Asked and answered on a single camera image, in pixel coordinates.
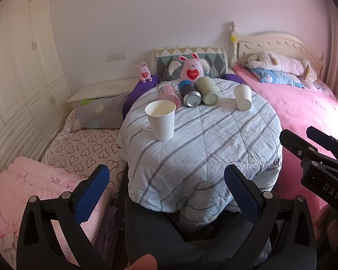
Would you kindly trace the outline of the right hand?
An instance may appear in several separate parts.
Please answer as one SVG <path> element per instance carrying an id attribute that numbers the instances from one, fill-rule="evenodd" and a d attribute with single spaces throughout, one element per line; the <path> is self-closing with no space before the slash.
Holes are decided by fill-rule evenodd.
<path id="1" fill-rule="evenodd" d="M 313 221 L 313 227 L 317 244 L 327 238 L 331 250 L 335 251 L 338 249 L 338 218 L 330 218 L 333 212 L 329 204 L 325 205 Z"/>

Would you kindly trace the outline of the left hand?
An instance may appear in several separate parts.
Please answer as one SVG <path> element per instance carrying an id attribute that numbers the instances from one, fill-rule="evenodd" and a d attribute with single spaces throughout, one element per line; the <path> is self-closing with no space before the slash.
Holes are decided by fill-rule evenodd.
<path id="1" fill-rule="evenodd" d="M 126 267 L 125 270 L 157 270 L 157 260 L 154 256 L 146 254 Z"/>

